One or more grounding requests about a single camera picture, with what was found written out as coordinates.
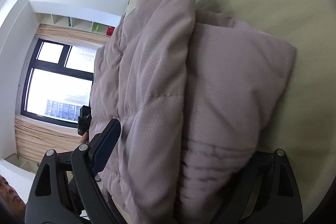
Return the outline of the left human hand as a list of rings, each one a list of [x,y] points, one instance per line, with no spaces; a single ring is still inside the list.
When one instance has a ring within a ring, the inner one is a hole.
[[[85,132],[80,139],[80,144],[85,144],[88,141],[88,132]]]

